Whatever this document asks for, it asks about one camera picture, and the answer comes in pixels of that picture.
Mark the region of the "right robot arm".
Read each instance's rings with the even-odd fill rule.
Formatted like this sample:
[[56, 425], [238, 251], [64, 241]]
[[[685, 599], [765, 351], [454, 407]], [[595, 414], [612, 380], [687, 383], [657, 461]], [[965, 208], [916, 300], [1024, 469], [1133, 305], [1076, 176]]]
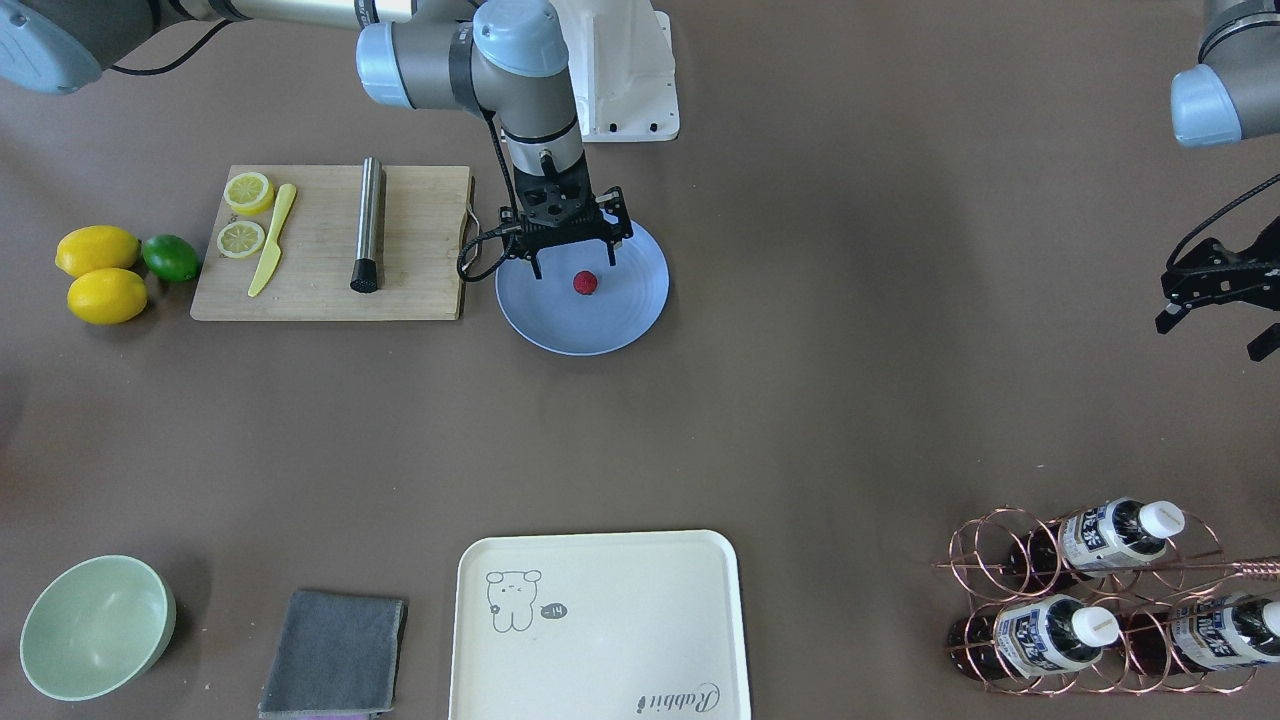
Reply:
[[184, 20], [357, 29], [356, 68], [374, 101], [483, 118], [509, 196], [495, 229], [506, 260], [536, 266], [544, 249], [591, 240], [613, 252], [634, 233], [622, 191], [593, 191], [549, 1], [5, 1], [3, 77], [73, 94]]

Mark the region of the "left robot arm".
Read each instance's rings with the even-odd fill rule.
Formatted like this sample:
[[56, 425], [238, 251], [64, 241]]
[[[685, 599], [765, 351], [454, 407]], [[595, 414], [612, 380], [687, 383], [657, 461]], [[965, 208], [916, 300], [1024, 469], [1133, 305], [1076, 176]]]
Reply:
[[[1197, 63], [1172, 78], [1175, 140], [1189, 149], [1239, 143], [1279, 131], [1279, 4], [1207, 1]], [[1155, 329], [1167, 334], [1208, 305], [1279, 307], [1279, 222], [1271, 220], [1245, 249], [1231, 251], [1202, 234], [1228, 213], [1277, 186], [1272, 176], [1188, 232], [1160, 278], [1166, 306]]]

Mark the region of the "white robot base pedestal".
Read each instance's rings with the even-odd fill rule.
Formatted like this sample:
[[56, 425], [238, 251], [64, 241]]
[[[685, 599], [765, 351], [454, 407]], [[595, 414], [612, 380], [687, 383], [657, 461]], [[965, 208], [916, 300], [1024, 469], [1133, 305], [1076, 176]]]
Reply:
[[554, 1], [586, 143], [678, 137], [669, 15], [650, 1]]

